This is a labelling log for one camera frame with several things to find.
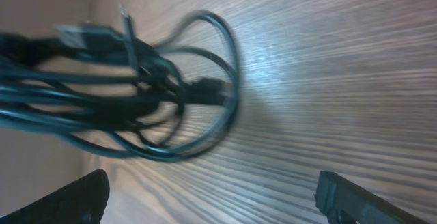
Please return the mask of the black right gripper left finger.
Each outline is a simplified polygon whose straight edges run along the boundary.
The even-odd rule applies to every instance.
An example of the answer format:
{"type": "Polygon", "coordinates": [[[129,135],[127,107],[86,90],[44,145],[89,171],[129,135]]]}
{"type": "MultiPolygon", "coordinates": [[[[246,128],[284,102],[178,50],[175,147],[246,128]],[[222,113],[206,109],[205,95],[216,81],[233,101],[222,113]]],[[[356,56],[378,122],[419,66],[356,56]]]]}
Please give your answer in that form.
{"type": "Polygon", "coordinates": [[[99,224],[109,193],[107,173],[97,169],[1,217],[1,224],[99,224]]]}

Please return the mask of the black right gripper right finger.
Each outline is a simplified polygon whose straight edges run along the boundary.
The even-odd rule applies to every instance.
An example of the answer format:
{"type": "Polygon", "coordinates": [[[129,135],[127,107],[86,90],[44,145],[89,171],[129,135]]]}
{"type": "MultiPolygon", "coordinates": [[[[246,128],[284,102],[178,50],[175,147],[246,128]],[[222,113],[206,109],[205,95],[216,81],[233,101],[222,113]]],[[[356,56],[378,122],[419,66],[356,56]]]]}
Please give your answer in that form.
{"type": "Polygon", "coordinates": [[[329,224],[427,224],[337,173],[321,171],[315,206],[329,224]]]}

